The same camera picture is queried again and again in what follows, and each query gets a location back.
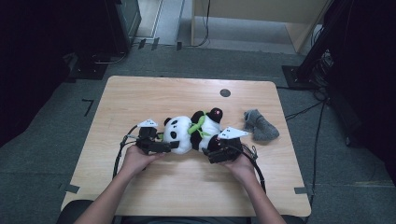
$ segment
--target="wooden desk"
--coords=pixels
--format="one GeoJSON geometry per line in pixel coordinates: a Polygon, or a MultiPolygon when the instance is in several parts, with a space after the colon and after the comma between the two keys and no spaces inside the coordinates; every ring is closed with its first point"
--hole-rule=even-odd
{"type": "MultiPolygon", "coordinates": [[[[206,17],[208,1],[193,0],[192,45],[195,36],[195,16],[206,17]]],[[[209,17],[285,22],[294,49],[300,52],[331,2],[332,0],[212,0],[209,17]]]]}
{"type": "MultiPolygon", "coordinates": [[[[212,107],[223,110],[223,129],[242,129],[244,112],[251,108],[258,108],[277,127],[280,136],[267,144],[253,142],[251,135],[241,140],[257,148],[267,193],[278,211],[308,216],[307,195],[294,191],[304,183],[274,83],[166,77],[108,80],[70,183],[80,189],[77,194],[67,192],[62,207],[77,199],[94,200],[105,189],[119,143],[134,125],[153,119],[161,132],[168,117],[190,117],[212,107]],[[222,89],[229,90],[231,96],[222,97],[222,89]]],[[[117,215],[255,216],[247,194],[231,174],[195,150],[168,154],[152,163],[132,180],[117,215]]]]}

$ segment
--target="stuffed animal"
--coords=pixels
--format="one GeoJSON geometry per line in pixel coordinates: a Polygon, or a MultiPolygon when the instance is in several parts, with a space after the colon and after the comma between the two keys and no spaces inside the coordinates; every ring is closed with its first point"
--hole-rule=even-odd
{"type": "Polygon", "coordinates": [[[195,112],[191,119],[186,116],[168,118],[163,123],[163,141],[167,143],[178,141],[178,148],[172,152],[184,154],[192,148],[205,152],[210,146],[218,147],[217,135],[221,132],[220,121],[222,110],[213,108],[209,113],[195,112]]]}

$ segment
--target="panda head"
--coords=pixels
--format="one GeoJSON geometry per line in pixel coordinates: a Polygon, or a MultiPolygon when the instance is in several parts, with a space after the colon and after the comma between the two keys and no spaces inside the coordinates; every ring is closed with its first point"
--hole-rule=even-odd
{"type": "Polygon", "coordinates": [[[178,141],[178,148],[172,148],[172,152],[176,154],[184,154],[191,150],[191,136],[188,129],[191,126],[191,119],[186,116],[167,119],[164,123],[163,141],[170,143],[178,141]]]}

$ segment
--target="person's right forearm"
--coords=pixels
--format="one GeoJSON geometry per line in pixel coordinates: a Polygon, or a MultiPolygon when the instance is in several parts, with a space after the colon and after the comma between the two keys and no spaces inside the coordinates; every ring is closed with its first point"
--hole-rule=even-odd
{"type": "Polygon", "coordinates": [[[285,223],[282,216],[277,212],[262,186],[257,181],[256,176],[245,178],[242,185],[247,191],[247,195],[253,204],[257,219],[263,223],[285,223]]]}

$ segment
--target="person's hand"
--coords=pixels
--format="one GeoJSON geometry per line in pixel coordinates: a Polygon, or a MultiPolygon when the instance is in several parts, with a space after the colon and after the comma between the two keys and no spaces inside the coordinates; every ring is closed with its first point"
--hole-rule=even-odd
{"type": "Polygon", "coordinates": [[[164,157],[164,155],[165,154],[163,153],[146,155],[139,147],[135,145],[130,146],[125,152],[124,161],[119,171],[119,175],[132,179],[135,175],[145,169],[146,166],[153,161],[164,157]]]}
{"type": "Polygon", "coordinates": [[[253,164],[251,164],[250,160],[243,154],[239,155],[235,161],[224,161],[220,164],[230,170],[233,174],[233,177],[235,177],[242,184],[245,184],[253,179],[257,180],[254,173],[253,164]]]}

